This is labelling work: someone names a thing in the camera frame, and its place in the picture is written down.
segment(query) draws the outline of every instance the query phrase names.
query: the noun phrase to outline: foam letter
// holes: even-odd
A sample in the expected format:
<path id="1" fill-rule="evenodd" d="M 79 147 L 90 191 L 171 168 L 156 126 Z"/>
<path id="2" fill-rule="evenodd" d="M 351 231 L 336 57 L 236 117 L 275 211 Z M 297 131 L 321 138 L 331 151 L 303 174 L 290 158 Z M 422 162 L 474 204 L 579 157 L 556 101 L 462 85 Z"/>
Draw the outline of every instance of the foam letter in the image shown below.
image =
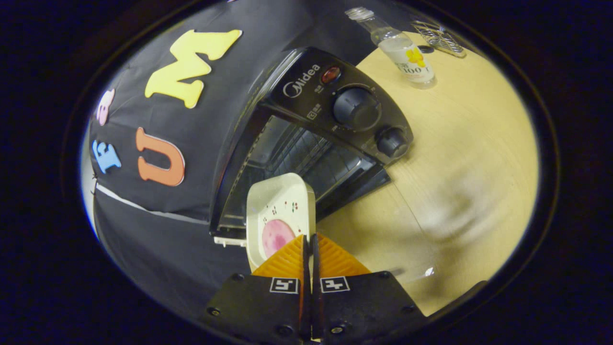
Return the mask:
<path id="1" fill-rule="evenodd" d="M 107 117 L 109 116 L 109 107 L 113 102 L 113 97 L 115 97 L 115 89 L 106 91 L 100 99 L 98 109 L 96 110 L 96 119 L 98 120 L 98 122 L 100 122 L 100 126 L 104 126 L 104 124 L 107 122 Z"/>
<path id="2" fill-rule="evenodd" d="M 119 157 L 117 157 L 115 148 L 111 144 L 109 144 L 108 146 L 103 142 L 98 144 L 98 142 L 94 140 L 94 143 L 91 148 L 92 150 L 94 150 L 96 162 L 98 162 L 98 166 L 100 166 L 100 170 L 103 174 L 106 174 L 107 169 L 112 166 L 121 168 L 121 162 L 119 161 Z"/>
<path id="3" fill-rule="evenodd" d="M 227 33 L 197 33 L 189 30 L 171 46 L 170 52 L 177 61 L 155 71 L 145 87 L 145 97 L 162 93 L 182 99 L 189 109 L 196 106 L 204 88 L 204 83 L 195 80 L 191 84 L 179 80 L 203 76 L 211 72 L 211 67 L 196 55 L 203 53 L 209 60 L 217 60 L 230 49 L 243 31 L 232 30 Z"/>
<path id="4" fill-rule="evenodd" d="M 169 185 L 171 187 L 181 184 L 185 175 L 185 160 L 181 151 L 171 142 L 149 136 L 145 134 L 145 130 L 139 127 L 136 130 L 136 149 L 143 151 L 145 149 L 154 150 L 163 155 L 166 155 L 170 160 L 170 168 L 162 169 L 158 166 L 151 165 L 141 156 L 139 157 L 139 175 L 143 180 L 153 180 L 160 184 Z"/>

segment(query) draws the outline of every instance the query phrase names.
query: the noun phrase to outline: red indicator light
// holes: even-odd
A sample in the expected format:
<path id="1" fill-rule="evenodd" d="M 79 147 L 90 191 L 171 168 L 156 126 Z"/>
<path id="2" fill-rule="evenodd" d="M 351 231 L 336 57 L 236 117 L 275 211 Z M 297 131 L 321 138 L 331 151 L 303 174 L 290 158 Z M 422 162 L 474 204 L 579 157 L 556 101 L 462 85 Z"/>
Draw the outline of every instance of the red indicator light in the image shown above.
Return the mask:
<path id="1" fill-rule="evenodd" d="M 326 72 L 322 74 L 321 82 L 324 84 L 333 82 L 334 80 L 337 80 L 340 75 L 341 75 L 341 69 L 336 66 L 332 66 L 328 68 L 328 70 L 326 70 Z"/>

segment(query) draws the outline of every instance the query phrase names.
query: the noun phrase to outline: glass bottle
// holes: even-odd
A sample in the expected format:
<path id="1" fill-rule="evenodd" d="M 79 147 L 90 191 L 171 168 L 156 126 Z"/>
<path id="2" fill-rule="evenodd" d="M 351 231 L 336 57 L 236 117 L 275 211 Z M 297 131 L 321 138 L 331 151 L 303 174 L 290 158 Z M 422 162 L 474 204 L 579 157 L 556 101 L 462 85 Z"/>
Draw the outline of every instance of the glass bottle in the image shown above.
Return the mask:
<path id="1" fill-rule="evenodd" d="M 432 65 L 409 36 L 392 28 L 364 7 L 355 7 L 345 14 L 370 32 L 373 43 L 404 73 L 411 86 L 426 89 L 436 85 Z"/>

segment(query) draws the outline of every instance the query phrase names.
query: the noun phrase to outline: pink pattern on plate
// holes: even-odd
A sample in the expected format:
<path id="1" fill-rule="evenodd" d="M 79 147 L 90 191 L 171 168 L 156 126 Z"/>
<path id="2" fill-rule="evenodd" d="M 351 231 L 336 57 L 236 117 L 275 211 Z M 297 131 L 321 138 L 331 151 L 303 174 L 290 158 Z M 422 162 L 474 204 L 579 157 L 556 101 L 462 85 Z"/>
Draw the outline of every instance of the pink pattern on plate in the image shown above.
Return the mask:
<path id="1" fill-rule="evenodd" d="M 295 237 L 292 229 L 284 221 L 280 219 L 269 220 L 262 231 L 262 245 L 266 257 L 271 257 Z"/>

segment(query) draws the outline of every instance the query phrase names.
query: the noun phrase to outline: yellow letter m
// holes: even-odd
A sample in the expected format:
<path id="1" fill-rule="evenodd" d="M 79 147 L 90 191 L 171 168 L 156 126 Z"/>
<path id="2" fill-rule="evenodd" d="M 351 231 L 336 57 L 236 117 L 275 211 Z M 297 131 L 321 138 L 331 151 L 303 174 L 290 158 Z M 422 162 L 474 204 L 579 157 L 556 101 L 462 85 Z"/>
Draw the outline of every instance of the yellow letter m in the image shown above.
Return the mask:
<path id="1" fill-rule="evenodd" d="M 189 109 L 196 106 L 204 89 L 204 83 L 195 80 L 191 84 L 180 80 L 203 76 L 211 72 L 211 66 L 202 61 L 196 53 L 206 54 L 209 60 L 217 60 L 230 49 L 243 32 L 232 30 L 227 33 L 196 33 L 189 30 L 171 46 L 170 52 L 177 62 L 155 71 L 145 87 L 145 97 L 162 93 L 182 99 Z"/>

